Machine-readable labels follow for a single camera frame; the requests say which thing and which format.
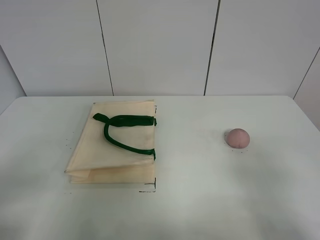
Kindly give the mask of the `cream linen bag green handles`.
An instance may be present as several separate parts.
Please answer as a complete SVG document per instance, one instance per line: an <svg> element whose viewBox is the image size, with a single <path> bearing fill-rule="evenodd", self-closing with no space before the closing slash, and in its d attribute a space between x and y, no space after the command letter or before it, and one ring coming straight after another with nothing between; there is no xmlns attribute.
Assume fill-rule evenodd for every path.
<svg viewBox="0 0 320 240"><path fill-rule="evenodd" d="M93 103L65 169L72 184L155 181L154 100Z"/></svg>

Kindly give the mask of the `pink peach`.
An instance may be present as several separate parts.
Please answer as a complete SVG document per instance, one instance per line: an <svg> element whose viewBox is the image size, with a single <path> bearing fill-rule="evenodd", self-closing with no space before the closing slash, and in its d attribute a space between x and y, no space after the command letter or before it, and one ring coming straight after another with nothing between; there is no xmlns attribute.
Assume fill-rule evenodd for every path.
<svg viewBox="0 0 320 240"><path fill-rule="evenodd" d="M226 143L234 149L244 149L250 144L250 135L241 128L234 128L226 135Z"/></svg>

